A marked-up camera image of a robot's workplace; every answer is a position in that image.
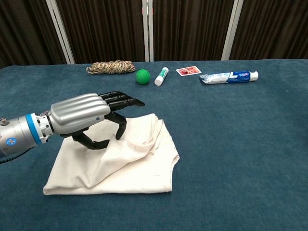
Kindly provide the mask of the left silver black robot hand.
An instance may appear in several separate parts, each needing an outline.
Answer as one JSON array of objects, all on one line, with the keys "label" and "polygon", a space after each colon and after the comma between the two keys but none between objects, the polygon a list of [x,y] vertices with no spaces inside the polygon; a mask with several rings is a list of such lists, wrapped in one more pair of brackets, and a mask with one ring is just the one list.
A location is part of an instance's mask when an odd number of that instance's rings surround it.
[{"label": "left silver black robot hand", "polygon": [[104,94],[87,93],[51,105],[48,113],[53,134],[72,137],[90,150],[108,146],[109,140],[92,141],[84,131],[104,120],[118,124],[116,139],[119,140],[127,127],[127,120],[117,113],[128,106],[145,106],[145,103],[120,91]]}]

